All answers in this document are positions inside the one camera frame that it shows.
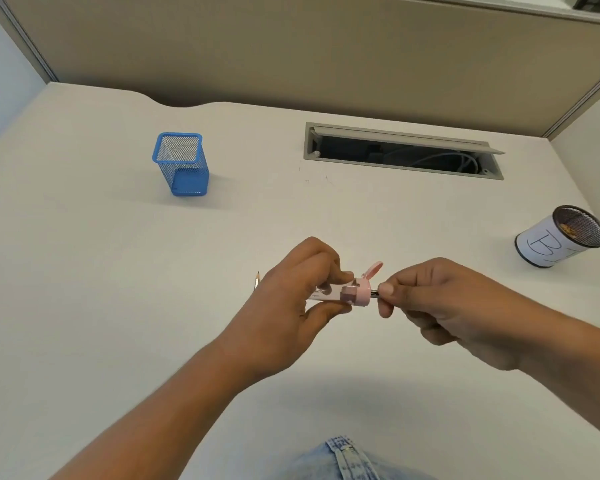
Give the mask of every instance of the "metal flap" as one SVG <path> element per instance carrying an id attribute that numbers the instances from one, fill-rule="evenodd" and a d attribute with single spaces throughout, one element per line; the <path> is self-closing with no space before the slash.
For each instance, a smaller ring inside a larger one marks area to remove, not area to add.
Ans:
<path id="1" fill-rule="evenodd" d="M 372 130 L 354 130 L 350 128 L 337 128 L 332 126 L 313 126 L 313 132 L 318 136 L 366 139 L 369 141 L 380 141 L 383 143 L 412 144 L 415 146 L 428 146 L 430 148 L 444 148 L 446 150 L 459 150 L 463 152 L 491 153 L 493 155 L 504 154 L 504 152 L 501 152 L 500 150 L 491 148 L 487 142 L 481 141 L 448 139 L 436 136 L 385 133 Z"/>

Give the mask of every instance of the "blue base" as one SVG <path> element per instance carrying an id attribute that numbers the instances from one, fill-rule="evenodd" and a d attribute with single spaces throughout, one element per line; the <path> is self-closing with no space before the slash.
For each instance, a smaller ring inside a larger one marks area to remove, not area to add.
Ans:
<path id="1" fill-rule="evenodd" d="M 173 176 L 171 193 L 178 197 L 206 195 L 208 183 L 208 174 L 200 170 L 180 169 Z"/>

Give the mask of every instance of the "desk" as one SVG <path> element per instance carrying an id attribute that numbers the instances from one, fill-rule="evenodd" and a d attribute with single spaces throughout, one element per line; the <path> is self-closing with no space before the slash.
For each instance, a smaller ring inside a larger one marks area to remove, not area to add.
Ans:
<path id="1" fill-rule="evenodd" d="M 305 161 L 307 121 L 488 141 L 504 180 Z M 163 131 L 203 135 L 208 195 L 170 194 Z M 442 255 L 600 326 L 600 250 L 540 270 L 513 247 L 565 203 L 587 206 L 540 138 L 51 84 L 0 137 L 0 479 L 53 473 L 308 235 L 357 273 L 383 260 L 375 283 Z M 337 434 L 441 480 L 600 480 L 600 433 L 542 386 L 373 306 L 241 394 L 184 478 L 259 478 Z"/>

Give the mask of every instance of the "person's left hand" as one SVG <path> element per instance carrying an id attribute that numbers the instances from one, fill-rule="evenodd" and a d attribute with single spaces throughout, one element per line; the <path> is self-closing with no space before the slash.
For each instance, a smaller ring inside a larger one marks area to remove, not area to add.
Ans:
<path id="1" fill-rule="evenodd" d="M 318 286 L 353 278 L 352 272 L 340 270 L 336 251 L 309 237 L 265 275 L 215 345 L 248 383 L 277 374 L 304 354 L 329 320 L 351 311 L 340 301 L 305 310 L 307 298 Z"/>

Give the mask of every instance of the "blue pen holder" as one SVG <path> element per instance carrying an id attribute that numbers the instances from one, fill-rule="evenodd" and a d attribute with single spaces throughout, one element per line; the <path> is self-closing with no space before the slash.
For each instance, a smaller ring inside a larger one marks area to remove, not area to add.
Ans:
<path id="1" fill-rule="evenodd" d="M 207 193 L 209 168 L 197 133 L 161 133 L 152 160 L 158 163 L 171 193 L 196 196 Z"/>

